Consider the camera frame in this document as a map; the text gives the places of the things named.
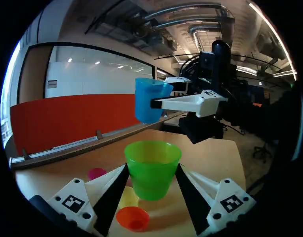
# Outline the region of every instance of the window frame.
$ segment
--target window frame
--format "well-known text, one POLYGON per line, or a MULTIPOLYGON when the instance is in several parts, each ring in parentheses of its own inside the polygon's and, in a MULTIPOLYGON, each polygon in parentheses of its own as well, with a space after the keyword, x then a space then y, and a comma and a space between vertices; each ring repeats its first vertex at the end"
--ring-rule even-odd
MULTIPOLYGON (((28 54, 28 52, 33 49, 33 48, 37 48, 37 47, 43 47, 43 46, 71 46, 71 47, 80 47, 80 48, 86 48, 86 49, 94 49, 94 50, 98 50, 98 51, 103 51, 103 52, 107 52, 107 53, 112 53, 112 54, 115 54, 115 55, 118 55, 118 56, 122 56, 124 58, 128 58, 128 59, 131 59, 131 60, 134 60, 134 61, 137 61, 139 63, 142 63, 142 64, 145 64, 147 66, 150 66, 151 67, 151 73, 152 73, 152 77, 153 79, 157 79, 155 77, 155 66, 148 63, 148 62, 145 62, 143 60, 140 60, 138 58, 135 58, 135 57, 132 57, 132 56, 129 56, 129 55, 126 55, 126 54, 123 54, 123 53, 120 53, 120 52, 117 52, 117 51, 114 51, 114 50, 111 50, 111 49, 106 49, 106 48, 102 48, 102 47, 98 47, 98 46, 94 46, 94 45, 88 45, 88 44, 83 44, 83 43, 72 43, 72 42, 46 42, 46 43, 38 43, 38 44, 35 44, 35 45, 31 45, 28 47, 28 50, 26 52, 26 55, 24 57, 24 60, 23 60, 23 64, 22 64, 22 67, 21 67, 21 71, 20 71, 20 75, 19 75, 19 83, 18 85, 21 84, 21 77, 22 77, 22 72, 23 72, 23 67, 24 67, 24 64, 25 64, 25 60, 26 60, 26 56, 28 54)), ((47 70, 45 72, 45 78, 44 78, 44 85, 46 84, 46 77, 47 77, 47 70)), ((43 99, 45 98, 45 87, 44 87, 44 93, 43 93, 43 99)), ((19 86, 18 86, 18 91, 17 91, 17 104, 19 104, 19 86)))

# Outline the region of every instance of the wooden table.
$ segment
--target wooden table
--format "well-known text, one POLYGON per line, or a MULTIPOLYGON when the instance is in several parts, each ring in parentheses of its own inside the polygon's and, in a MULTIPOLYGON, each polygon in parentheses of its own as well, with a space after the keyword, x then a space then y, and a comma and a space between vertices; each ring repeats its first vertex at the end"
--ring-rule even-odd
POLYGON ((183 113, 181 115, 168 119, 168 120, 164 121, 164 125, 179 127, 179 119, 186 117, 186 116, 187 116, 187 113, 183 113))
MULTIPOLYGON (((95 167, 111 171, 125 163, 124 149, 135 141, 160 140, 177 145, 182 151, 180 163, 219 182, 233 179, 244 190, 245 176, 234 141, 207 139, 192 144, 186 135, 158 130, 145 130, 91 152, 49 165, 16 171, 16 179, 24 196, 30 199, 39 194, 49 199, 73 178, 88 182, 87 172, 95 167)), ((150 215, 148 229, 143 233, 130 232, 114 219, 111 236, 196 236, 179 185, 174 178, 167 195, 158 201, 140 200, 139 207, 150 215)))

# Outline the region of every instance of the orange partition wall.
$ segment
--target orange partition wall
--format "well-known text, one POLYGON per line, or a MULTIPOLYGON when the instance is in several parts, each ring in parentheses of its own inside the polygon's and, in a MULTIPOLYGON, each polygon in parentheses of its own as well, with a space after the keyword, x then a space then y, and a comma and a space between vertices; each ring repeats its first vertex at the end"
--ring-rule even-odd
POLYGON ((95 94, 46 98, 11 107, 18 153, 28 154, 126 128, 135 118, 134 94, 95 94))

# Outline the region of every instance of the glass wall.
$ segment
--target glass wall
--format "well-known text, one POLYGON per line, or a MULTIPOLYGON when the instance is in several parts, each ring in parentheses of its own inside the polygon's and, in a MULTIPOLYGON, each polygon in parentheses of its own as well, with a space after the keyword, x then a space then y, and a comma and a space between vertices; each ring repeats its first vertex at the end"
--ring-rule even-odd
POLYGON ((82 94, 134 94, 135 78, 153 78, 153 67, 104 51, 55 46, 45 98, 82 94))
POLYGON ((8 64, 8 68, 6 71, 5 79, 4 79, 4 85, 2 87, 2 93, 1 93, 1 101, 0 101, 0 127, 1 127, 1 135, 2 135, 2 141, 4 144, 4 147, 8 141, 8 139, 12 135, 12 130, 10 126, 10 116, 9 116, 9 91, 10 91, 10 82, 11 82, 11 75, 13 72, 13 69, 15 67, 15 61, 18 57, 20 51, 20 43, 17 44, 10 62, 8 64))

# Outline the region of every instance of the ceiling light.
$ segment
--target ceiling light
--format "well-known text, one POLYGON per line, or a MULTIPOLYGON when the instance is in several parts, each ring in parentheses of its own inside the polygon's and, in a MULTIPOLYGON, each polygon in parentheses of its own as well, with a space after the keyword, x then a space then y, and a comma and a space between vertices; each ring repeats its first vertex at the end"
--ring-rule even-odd
POLYGON ((187 56, 188 56, 189 58, 192 58, 191 52, 190 52, 189 50, 185 49, 184 52, 185 52, 186 54, 188 54, 187 56))
POLYGON ((167 75, 167 73, 165 73, 165 72, 163 72, 163 71, 161 71, 161 70, 158 70, 158 69, 157 69, 157 72, 159 72, 159 73, 161 73, 161 74, 163 74, 163 75, 167 75))
POLYGON ((286 74, 279 74, 279 75, 273 75, 273 77, 283 77, 283 76, 288 76, 288 75, 294 75, 294 73, 293 72, 289 72, 289 73, 286 73, 286 74))
POLYGON ((244 73, 248 73, 250 75, 254 75, 255 77, 257 76, 256 73, 253 73, 253 72, 250 72, 250 71, 247 71, 247 70, 243 70, 243 69, 240 69, 240 68, 236 68, 236 71, 241 71, 241 72, 244 72, 244 73))
POLYGON ((182 64, 184 64, 185 63, 185 61, 179 61, 179 64, 180 65, 182 65, 182 64))
POLYGON ((237 66, 237 68, 239 68, 239 69, 241 69, 241 70, 245 70, 245 71, 252 72, 252 73, 254 73, 254 74, 256 74, 256 73, 257 73, 257 71, 256 71, 256 70, 253 70, 253 69, 251 69, 251 68, 242 67, 242 66, 237 66))
POLYGON ((272 30, 272 32, 275 34, 275 36, 277 37, 285 55, 286 55, 286 58, 288 60, 288 62, 290 63, 290 66, 291 66, 291 69, 292 69, 292 74, 294 76, 294 80, 296 80, 296 72, 294 70, 294 67, 293 67, 293 64, 292 64, 292 60, 287 52, 287 49, 285 48, 285 45, 283 44, 283 41, 281 40, 279 34, 275 31, 274 27, 271 25, 271 23, 268 21, 268 19, 262 14, 262 12, 256 8, 256 6, 254 6, 252 3, 249 3, 249 6, 251 6, 252 9, 255 10, 256 13, 258 13, 259 16, 262 17, 262 19, 267 23, 267 25, 270 27, 270 29, 272 30))
POLYGON ((288 70, 288 71, 282 71, 282 72, 274 73, 273 77, 274 76, 285 76, 285 75, 291 75, 291 74, 293 74, 292 70, 288 70))

